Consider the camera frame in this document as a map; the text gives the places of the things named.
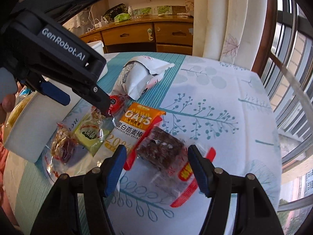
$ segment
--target cabinet drawer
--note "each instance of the cabinet drawer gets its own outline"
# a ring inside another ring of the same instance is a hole
[[[97,32],[84,36],[81,38],[81,40],[85,43],[102,41],[102,36],[100,32]]]
[[[189,29],[193,23],[154,23],[156,42],[192,46],[193,35]]]
[[[102,31],[102,37],[106,46],[122,43],[154,42],[153,27],[151,23],[140,23],[111,28]]]
[[[192,56],[191,46],[179,46],[179,45],[167,45],[167,44],[157,44],[156,51],[162,53],[175,53]]]

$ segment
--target tree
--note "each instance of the tree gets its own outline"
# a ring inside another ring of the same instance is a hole
[[[288,201],[286,201],[284,199],[279,200],[279,205],[286,204],[286,203],[288,203]],[[281,223],[282,227],[284,227],[286,225],[286,221],[287,221],[289,213],[290,213],[290,211],[277,213],[279,222]]]
[[[299,209],[299,214],[291,219],[286,235],[294,235],[309,214],[311,206]]]

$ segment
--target table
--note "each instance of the table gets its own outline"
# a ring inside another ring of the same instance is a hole
[[[229,174],[253,173],[274,208],[281,184],[281,153],[278,132],[267,94],[257,74],[210,59],[153,52],[106,54],[108,74],[98,85],[110,92],[123,65],[133,56],[148,55],[175,63],[164,79],[139,99],[139,103],[166,111],[160,127],[186,145],[214,147],[215,167]],[[79,114],[79,104],[73,109]],[[137,160],[121,180],[108,214],[116,234],[198,234],[210,199],[199,189],[179,208],[163,204],[162,195],[149,197],[149,170]],[[4,185],[16,219],[29,234],[37,213],[51,189],[42,157],[29,163],[10,153]],[[232,195],[226,233],[232,232],[236,195]],[[82,231],[88,234],[84,199],[79,197]]]

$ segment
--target wooden cabinet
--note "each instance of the wooden cabinet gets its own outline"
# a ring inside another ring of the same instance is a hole
[[[157,43],[192,46],[192,23],[156,22],[154,31]]]
[[[107,29],[102,31],[102,37],[106,46],[123,43],[154,42],[153,26],[151,23],[140,23]]]
[[[192,56],[191,46],[181,46],[181,45],[168,45],[168,44],[157,44],[156,51],[162,53],[175,53]]]
[[[107,52],[165,52],[192,55],[192,33],[192,18],[150,15],[107,24],[82,35],[81,39],[86,43],[102,40]]]
[[[82,37],[81,40],[85,43],[96,42],[96,41],[103,42],[100,32],[89,34],[85,37]]]

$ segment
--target pink fabric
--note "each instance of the pink fabric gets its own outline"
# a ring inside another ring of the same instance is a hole
[[[4,126],[0,128],[0,206],[3,208],[11,223],[14,225],[18,225],[18,222],[16,221],[13,211],[10,207],[7,194],[3,190],[3,173],[5,168],[5,162],[7,160],[7,155],[9,154],[9,151],[3,147],[3,129]]]

